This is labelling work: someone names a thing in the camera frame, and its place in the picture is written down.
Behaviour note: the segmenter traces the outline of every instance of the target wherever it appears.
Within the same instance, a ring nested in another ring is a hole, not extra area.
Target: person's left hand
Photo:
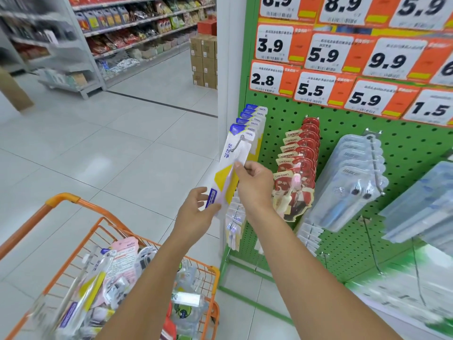
[[[201,236],[206,234],[211,225],[212,218],[220,210],[220,204],[211,204],[203,211],[198,208],[204,205],[208,195],[206,187],[197,187],[189,192],[183,205],[179,208],[178,216],[174,223],[171,237],[177,238],[180,244],[185,244],[189,250]]]

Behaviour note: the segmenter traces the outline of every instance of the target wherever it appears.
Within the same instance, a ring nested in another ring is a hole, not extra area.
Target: person's right hand
[[[235,162],[234,169],[239,177],[239,198],[246,213],[250,215],[266,209],[273,210],[274,176],[272,172],[255,161],[247,161],[244,166],[240,162]]]

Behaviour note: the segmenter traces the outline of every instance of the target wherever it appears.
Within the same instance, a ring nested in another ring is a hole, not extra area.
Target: forearm
[[[401,338],[308,251],[274,210],[248,216],[302,339]]]
[[[177,242],[172,236],[165,241],[97,340],[159,339],[176,272],[188,250]]]

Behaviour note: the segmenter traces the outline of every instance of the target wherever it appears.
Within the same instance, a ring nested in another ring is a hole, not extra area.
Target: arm
[[[263,247],[272,276],[301,339],[401,340],[337,281],[272,208],[272,172],[238,164],[239,197]]]
[[[179,263],[211,225],[219,204],[200,211],[206,187],[194,188],[178,211],[168,239],[96,340],[159,339]]]

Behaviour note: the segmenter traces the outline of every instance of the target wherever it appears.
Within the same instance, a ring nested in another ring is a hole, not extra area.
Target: black floor strip
[[[134,97],[134,96],[132,96],[132,95],[123,94],[123,93],[118,93],[118,92],[113,92],[113,91],[107,91],[107,92],[112,93],[112,94],[121,95],[121,96],[123,96],[123,97],[128,97],[128,98],[132,98],[132,99],[141,100],[141,101],[143,101],[143,102],[152,102],[153,104],[158,104],[158,105],[168,106],[168,107],[172,107],[172,108],[177,108],[177,109],[179,109],[179,110],[183,110],[183,111],[187,111],[187,112],[198,113],[199,115],[207,115],[208,117],[212,117],[212,118],[218,118],[217,115],[210,115],[209,113],[204,113],[204,112],[200,112],[200,111],[190,110],[190,109],[188,109],[188,108],[179,107],[179,106],[174,106],[174,105],[170,105],[170,104],[165,104],[165,103],[163,103],[163,102],[155,102],[154,100],[149,100],[149,99]]]

